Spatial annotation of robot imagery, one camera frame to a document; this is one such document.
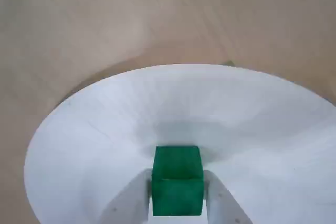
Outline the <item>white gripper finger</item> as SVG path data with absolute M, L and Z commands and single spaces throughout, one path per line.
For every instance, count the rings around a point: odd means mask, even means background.
M 151 191 L 151 169 L 136 175 L 106 206 L 98 223 L 147 223 Z
M 204 170 L 204 199 L 208 223 L 253 224 L 222 181 L 209 170 Z

